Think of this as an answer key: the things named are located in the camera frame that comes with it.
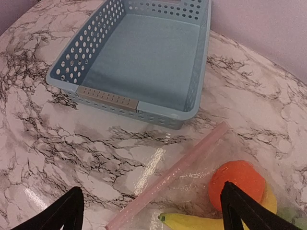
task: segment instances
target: marble countertop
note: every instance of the marble countertop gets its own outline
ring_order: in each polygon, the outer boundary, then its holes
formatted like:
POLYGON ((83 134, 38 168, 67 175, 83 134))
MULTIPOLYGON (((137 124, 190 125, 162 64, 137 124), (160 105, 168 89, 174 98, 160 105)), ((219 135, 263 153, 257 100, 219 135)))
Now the marble countertop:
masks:
POLYGON ((84 229, 103 229, 148 167, 167 168, 222 120, 307 210, 307 86, 233 40, 211 32, 201 107, 179 131, 76 104, 47 85, 49 67, 100 3, 43 0, 0 37, 0 229, 75 185, 84 229))

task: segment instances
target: orange fruit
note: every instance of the orange fruit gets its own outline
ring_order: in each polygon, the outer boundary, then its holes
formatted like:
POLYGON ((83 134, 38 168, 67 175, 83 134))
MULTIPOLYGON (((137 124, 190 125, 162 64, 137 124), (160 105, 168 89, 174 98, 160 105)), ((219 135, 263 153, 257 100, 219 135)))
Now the orange fruit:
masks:
POLYGON ((222 211, 220 195, 227 181, 234 183, 258 203, 261 201, 264 178, 247 161, 229 161, 215 171, 209 182, 209 199, 217 210, 222 211))

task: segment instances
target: basket handle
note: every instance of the basket handle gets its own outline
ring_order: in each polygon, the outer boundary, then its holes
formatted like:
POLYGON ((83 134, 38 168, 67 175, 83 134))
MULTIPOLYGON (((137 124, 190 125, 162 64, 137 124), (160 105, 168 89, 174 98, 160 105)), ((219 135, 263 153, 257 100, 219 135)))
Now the basket handle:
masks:
POLYGON ((119 96, 117 94, 95 90, 89 87, 79 86, 76 93, 89 101, 107 104, 119 109, 131 112, 137 112, 139 101, 128 97, 119 96))

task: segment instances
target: empty basket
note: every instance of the empty basket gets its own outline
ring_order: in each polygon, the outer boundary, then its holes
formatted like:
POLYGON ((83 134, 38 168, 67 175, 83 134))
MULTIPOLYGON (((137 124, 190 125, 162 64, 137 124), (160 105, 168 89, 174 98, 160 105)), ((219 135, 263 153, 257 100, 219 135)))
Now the empty basket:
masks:
POLYGON ((47 74, 74 101, 172 129, 199 109, 211 0, 108 0, 47 74))

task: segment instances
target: pink strip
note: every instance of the pink strip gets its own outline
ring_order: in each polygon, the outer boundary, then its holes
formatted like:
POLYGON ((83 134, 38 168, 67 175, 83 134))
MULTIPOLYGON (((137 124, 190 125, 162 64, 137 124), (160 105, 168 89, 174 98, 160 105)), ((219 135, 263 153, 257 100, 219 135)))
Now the pink strip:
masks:
POLYGON ((138 214, 149 202, 154 200, 158 192, 169 186, 178 178, 200 155, 221 138, 228 130, 226 122, 220 123, 210 134, 190 149, 179 161, 160 176, 152 185, 147 187, 137 198, 122 209, 107 225, 106 230, 118 230, 138 214))

